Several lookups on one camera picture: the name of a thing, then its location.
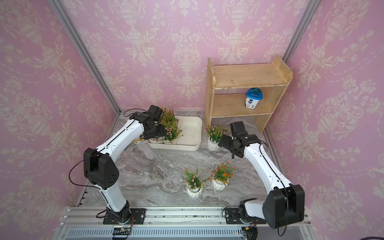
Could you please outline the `red flower plant white pot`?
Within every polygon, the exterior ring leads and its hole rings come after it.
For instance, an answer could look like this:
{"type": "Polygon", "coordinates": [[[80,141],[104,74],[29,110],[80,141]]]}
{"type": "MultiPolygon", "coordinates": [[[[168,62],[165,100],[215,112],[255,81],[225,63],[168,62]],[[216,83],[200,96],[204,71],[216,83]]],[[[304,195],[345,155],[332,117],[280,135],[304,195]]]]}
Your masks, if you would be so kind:
{"type": "Polygon", "coordinates": [[[174,111],[169,108],[163,108],[162,124],[174,124],[175,122],[178,122],[178,119],[175,117],[174,111]]]}

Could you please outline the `tall pink flower plant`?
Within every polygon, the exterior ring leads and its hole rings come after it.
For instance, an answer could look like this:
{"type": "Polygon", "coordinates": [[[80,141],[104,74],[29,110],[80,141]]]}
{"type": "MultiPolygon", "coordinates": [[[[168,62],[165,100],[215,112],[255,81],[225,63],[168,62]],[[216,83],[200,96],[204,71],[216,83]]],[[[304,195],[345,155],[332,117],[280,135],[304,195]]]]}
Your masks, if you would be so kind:
{"type": "Polygon", "coordinates": [[[179,128],[179,120],[163,120],[162,124],[166,129],[164,144],[173,145],[177,139],[183,136],[183,131],[179,128]]]}

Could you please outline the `orange flower plant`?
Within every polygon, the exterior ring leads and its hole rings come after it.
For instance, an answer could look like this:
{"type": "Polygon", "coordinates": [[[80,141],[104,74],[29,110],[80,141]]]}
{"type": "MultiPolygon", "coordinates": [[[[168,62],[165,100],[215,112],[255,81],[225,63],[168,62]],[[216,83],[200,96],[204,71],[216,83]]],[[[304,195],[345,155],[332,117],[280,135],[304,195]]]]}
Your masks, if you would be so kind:
{"type": "Polygon", "coordinates": [[[230,179],[233,178],[235,169],[230,162],[217,164],[209,177],[214,190],[224,190],[229,184],[230,179]]]}

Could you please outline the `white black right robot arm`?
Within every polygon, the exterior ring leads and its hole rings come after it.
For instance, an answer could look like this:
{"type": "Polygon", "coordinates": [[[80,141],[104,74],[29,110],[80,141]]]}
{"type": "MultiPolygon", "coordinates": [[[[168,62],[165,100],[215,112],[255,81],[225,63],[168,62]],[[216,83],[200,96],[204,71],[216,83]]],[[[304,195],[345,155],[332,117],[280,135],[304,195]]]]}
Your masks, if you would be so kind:
{"type": "Polygon", "coordinates": [[[219,146],[231,152],[233,157],[246,158],[261,178],[267,198],[262,203],[256,199],[243,200],[239,205],[240,218],[248,223],[265,220],[272,229],[302,222],[305,218],[305,191],[293,185],[272,162],[255,135],[230,137],[224,135],[219,146]]]}

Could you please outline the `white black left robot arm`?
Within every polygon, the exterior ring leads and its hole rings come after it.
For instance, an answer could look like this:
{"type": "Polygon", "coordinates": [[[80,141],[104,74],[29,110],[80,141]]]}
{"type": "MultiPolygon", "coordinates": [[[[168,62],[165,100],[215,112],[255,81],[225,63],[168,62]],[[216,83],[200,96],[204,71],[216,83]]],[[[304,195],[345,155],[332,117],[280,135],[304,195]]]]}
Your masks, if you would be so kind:
{"type": "Polygon", "coordinates": [[[164,137],[166,129],[162,125],[162,117],[163,110],[154,105],[145,112],[132,113],[125,125],[111,138],[97,148],[88,148],[84,152],[84,176],[106,201],[107,216],[119,224],[133,222],[133,217],[130,204],[117,183],[120,172],[116,161],[133,140],[164,137]]]}

